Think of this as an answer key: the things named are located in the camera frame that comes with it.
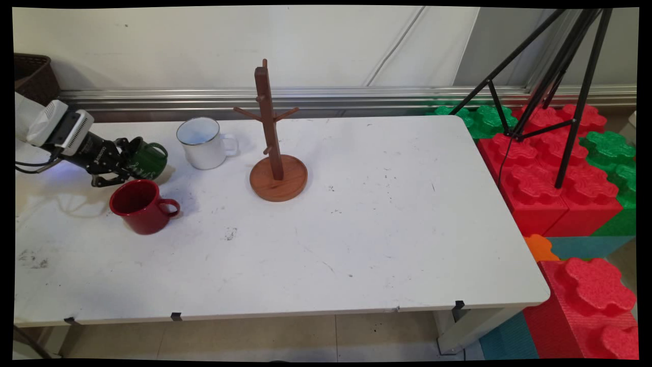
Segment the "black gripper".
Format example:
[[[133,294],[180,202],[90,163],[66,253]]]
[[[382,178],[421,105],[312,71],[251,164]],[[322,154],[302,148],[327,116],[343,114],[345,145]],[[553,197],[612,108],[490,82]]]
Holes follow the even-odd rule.
[[[91,174],[91,186],[104,188],[121,185],[133,177],[132,172],[126,170],[127,154],[136,154],[144,146],[142,137],[135,137],[132,140],[126,138],[106,140],[89,132],[81,141],[76,153],[62,155],[62,159]],[[114,177],[106,178],[104,177],[106,174],[113,174]]]

